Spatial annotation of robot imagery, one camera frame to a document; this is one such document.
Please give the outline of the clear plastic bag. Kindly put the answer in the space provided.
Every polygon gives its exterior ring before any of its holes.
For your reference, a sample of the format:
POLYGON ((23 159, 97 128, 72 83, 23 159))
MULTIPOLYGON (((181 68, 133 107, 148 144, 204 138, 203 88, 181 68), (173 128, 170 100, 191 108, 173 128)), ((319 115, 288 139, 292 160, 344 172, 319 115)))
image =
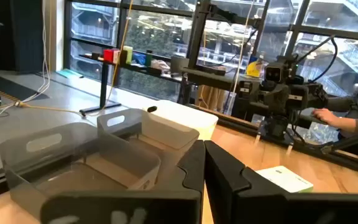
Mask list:
POLYGON ((150 66, 152 68, 157 69, 157 70, 161 70, 162 72, 169 72, 170 71, 170 66, 163 60, 153 59, 151 61, 150 66))

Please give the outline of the light green canister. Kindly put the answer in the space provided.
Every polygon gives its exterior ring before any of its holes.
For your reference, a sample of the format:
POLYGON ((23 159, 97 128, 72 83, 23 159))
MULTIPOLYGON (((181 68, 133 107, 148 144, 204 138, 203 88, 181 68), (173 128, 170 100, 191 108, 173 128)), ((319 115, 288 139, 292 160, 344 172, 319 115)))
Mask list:
POLYGON ((132 54, 133 54, 133 47, 125 45, 123 47, 123 51, 127 53, 126 55, 126 64, 131 64, 132 62, 132 54))

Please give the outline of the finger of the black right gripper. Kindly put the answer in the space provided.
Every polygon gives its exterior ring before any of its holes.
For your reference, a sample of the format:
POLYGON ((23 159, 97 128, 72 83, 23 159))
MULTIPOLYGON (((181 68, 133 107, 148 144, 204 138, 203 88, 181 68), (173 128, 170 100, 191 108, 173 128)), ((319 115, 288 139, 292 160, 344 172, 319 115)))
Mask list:
POLYGON ((265 117, 260 124, 260 132, 266 138, 273 137, 273 116, 265 117))
POLYGON ((284 116, 276 116, 274 120, 275 120, 274 132, 276 137, 280 139, 284 139, 288 127, 288 119, 284 116))

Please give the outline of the dark cabinet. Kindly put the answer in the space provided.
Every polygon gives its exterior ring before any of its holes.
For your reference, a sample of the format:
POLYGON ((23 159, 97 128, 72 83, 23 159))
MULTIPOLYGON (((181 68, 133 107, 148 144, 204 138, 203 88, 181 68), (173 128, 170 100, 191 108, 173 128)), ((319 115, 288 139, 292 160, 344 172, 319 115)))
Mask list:
POLYGON ((16 71, 42 70, 43 0, 10 0, 16 71))

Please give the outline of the black side table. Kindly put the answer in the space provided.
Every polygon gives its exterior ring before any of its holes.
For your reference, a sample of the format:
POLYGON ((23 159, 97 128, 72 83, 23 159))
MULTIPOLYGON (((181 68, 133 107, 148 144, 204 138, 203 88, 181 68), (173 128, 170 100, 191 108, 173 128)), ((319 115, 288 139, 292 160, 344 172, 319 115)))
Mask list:
POLYGON ((107 87, 108 87, 108 77, 109 77, 108 67, 110 65, 113 65, 114 68, 116 68, 116 69, 125 68, 125 69, 133 71, 133 72, 143 73, 145 75, 161 78, 161 79, 168 80, 168 81, 175 82, 175 83, 181 83, 181 78, 179 78, 179 77, 172 78, 170 75, 163 74, 161 71, 158 72, 156 68, 138 66, 137 64, 116 65, 115 63, 105 61, 101 57, 99 57, 98 59, 93 58, 91 54, 80 54, 80 57, 102 63, 99 106, 80 110, 80 113, 82 114, 82 116, 86 116, 87 114, 90 114, 92 112, 101 111, 103 109, 112 108, 112 107, 121 105, 120 103, 116 103, 114 101, 112 103, 109 103, 107 87))

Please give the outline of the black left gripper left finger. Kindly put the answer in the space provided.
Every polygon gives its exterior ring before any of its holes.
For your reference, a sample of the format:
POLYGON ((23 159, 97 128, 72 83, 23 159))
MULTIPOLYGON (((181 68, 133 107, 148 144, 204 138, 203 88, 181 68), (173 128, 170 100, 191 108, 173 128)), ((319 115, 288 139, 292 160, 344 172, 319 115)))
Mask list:
POLYGON ((41 224, 200 224, 204 142, 197 140, 150 190, 64 192, 41 207, 41 224))

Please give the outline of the person's forearm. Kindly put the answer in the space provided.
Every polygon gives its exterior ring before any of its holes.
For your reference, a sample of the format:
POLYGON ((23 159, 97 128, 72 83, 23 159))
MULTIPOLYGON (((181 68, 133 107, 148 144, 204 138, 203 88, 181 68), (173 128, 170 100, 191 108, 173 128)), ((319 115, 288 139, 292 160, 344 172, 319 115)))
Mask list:
POLYGON ((331 126, 347 133, 358 133, 358 119, 335 117, 331 122, 331 126))

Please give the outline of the blue object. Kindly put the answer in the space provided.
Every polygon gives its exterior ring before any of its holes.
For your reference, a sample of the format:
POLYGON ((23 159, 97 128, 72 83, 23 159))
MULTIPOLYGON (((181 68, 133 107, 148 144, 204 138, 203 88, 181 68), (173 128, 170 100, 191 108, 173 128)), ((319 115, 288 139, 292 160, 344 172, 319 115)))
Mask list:
POLYGON ((132 63, 136 63, 139 65, 145 65, 145 58, 146 58, 145 54, 134 52, 132 54, 132 63))

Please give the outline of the teal sheet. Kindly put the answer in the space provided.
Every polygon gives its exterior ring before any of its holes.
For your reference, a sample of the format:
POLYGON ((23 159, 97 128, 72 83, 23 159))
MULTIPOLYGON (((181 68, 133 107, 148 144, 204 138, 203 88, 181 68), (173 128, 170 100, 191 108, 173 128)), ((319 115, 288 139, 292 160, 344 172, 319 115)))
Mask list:
POLYGON ((67 79, 83 78, 84 77, 82 74, 77 73, 77 72, 67 69, 67 68, 59 70, 59 71, 57 71, 57 73, 67 79))

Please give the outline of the grey cup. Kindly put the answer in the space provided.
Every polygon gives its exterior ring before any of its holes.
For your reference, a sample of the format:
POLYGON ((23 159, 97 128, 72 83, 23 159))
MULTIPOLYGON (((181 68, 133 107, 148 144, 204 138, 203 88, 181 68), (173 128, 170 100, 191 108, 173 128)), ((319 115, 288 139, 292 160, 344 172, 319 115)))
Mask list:
POLYGON ((188 58, 172 56, 170 60, 170 71, 171 73, 181 73, 182 68, 187 67, 189 63, 188 58))

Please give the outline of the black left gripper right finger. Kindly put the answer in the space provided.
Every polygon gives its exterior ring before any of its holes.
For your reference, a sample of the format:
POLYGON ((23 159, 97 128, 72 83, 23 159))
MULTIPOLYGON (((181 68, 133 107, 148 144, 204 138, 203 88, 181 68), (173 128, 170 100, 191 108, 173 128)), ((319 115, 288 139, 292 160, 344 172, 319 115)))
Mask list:
POLYGON ((358 224, 358 194, 290 193, 205 141, 215 224, 358 224))

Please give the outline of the black window frame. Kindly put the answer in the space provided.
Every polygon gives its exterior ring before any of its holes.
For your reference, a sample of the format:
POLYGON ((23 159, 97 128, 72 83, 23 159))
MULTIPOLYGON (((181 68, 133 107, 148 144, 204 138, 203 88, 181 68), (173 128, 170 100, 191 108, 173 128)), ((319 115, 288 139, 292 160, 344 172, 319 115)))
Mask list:
MULTIPOLYGON (((298 54, 298 73, 336 96, 358 87, 358 0, 211 0, 240 21, 209 16, 198 61, 221 65, 226 76, 246 74, 252 54, 298 54)), ((93 80, 102 63, 80 54, 128 45, 169 62, 191 53, 200 0, 67 0, 64 66, 93 80)))

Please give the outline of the person's hand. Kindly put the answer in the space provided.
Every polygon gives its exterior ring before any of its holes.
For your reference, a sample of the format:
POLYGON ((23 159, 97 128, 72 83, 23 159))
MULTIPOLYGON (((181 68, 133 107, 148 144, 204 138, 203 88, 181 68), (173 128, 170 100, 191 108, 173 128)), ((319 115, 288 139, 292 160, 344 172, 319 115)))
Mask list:
POLYGON ((330 126, 337 125, 337 122, 339 121, 339 118, 326 108, 315 109, 312 112, 312 115, 330 126))

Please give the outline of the black floor mat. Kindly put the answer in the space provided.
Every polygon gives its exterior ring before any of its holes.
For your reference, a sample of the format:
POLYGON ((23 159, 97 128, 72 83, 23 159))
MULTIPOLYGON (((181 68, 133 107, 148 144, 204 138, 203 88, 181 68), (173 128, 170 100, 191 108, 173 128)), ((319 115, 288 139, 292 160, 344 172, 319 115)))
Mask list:
MULTIPOLYGON (((16 100, 24 101, 30 96, 38 94, 38 92, 6 78, 0 77, 0 96, 3 94, 5 94, 5 98, 7 98, 7 96, 12 96, 16 100)), ((48 96, 44 93, 39 93, 39 96, 36 97, 36 100, 43 99, 48 99, 48 96)))

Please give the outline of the grey translucent plastic bin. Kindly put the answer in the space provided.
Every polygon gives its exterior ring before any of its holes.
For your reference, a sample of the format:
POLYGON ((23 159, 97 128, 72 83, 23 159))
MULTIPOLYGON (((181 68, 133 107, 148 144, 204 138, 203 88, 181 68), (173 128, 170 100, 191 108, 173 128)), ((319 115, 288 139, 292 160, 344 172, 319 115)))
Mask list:
POLYGON ((11 199, 35 218, 62 192, 148 190, 161 160, 86 123, 70 123, 0 144, 11 199))
POLYGON ((127 109, 97 118, 98 128, 159 157, 158 177, 168 176, 198 139, 199 132, 140 109, 127 109))

